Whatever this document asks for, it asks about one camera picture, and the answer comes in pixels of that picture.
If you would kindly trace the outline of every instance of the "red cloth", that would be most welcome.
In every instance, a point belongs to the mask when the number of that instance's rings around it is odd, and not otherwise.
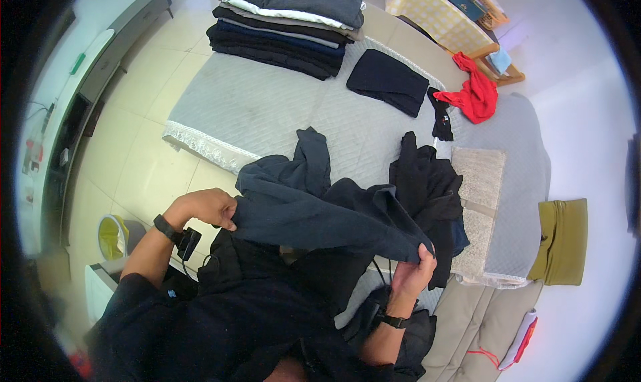
[[[452,58],[461,70],[470,73],[470,80],[463,82],[463,90],[460,92],[440,91],[434,93],[434,98],[457,106],[474,124],[490,119],[496,111],[496,100],[499,98],[496,83],[487,79],[478,70],[476,63],[465,54],[459,52]]]

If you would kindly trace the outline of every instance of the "red string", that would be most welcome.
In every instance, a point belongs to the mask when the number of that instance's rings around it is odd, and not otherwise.
[[[468,350],[467,352],[472,354],[484,354],[487,358],[490,359],[492,364],[494,364],[494,367],[496,367],[496,369],[499,369],[499,364],[501,362],[499,361],[499,358],[495,354],[490,353],[489,351],[485,350],[483,347],[480,347],[480,346],[479,346],[479,350],[480,351]]]

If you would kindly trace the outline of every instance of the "basket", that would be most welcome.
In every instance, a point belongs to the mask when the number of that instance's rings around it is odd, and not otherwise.
[[[487,7],[487,14],[479,19],[479,23],[487,30],[494,30],[509,22],[509,18],[496,6],[492,0],[479,0]]]

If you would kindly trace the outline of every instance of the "folded black shirt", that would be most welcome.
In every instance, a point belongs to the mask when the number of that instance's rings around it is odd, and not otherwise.
[[[370,48],[354,66],[347,86],[353,92],[384,101],[416,118],[429,82],[402,62]]]
[[[307,74],[318,80],[325,80],[330,76],[336,76],[336,74],[338,74],[338,70],[333,74],[330,74],[325,69],[318,67],[307,60],[297,58],[296,56],[292,56],[284,52],[275,53],[273,51],[259,50],[252,47],[225,46],[221,44],[214,44],[212,48],[218,53],[235,55],[236,57],[262,62],[263,64],[291,69],[292,71]]]
[[[278,32],[305,34],[305,35],[317,37],[319,39],[323,39],[326,41],[335,42],[341,46],[354,42],[352,39],[348,38],[347,36],[342,35],[338,32],[334,32],[333,30],[310,28],[309,26],[299,26],[299,25],[281,25],[280,23],[259,21],[258,19],[245,18],[244,16],[238,15],[236,12],[227,8],[216,7],[212,11],[212,13],[215,18],[231,19],[232,21],[236,21],[236,22],[242,23],[243,25],[251,26],[253,28],[271,29],[271,30],[276,30]]]
[[[299,58],[305,58],[310,62],[314,62],[317,66],[324,69],[338,69],[343,64],[343,57],[334,55],[326,55],[318,51],[309,50],[300,46],[289,44],[275,39],[262,39],[245,33],[230,32],[222,30],[221,26],[217,23],[207,29],[207,37],[209,37],[210,45],[221,44],[225,46],[244,46],[253,47],[261,50],[273,51],[277,53],[287,52]]]

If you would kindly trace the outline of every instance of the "man's right hand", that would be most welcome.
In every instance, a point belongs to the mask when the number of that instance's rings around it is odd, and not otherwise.
[[[418,264],[399,262],[396,265],[392,280],[392,290],[396,295],[416,298],[428,286],[437,267],[437,259],[429,253],[423,243],[419,245],[419,258],[421,262]]]

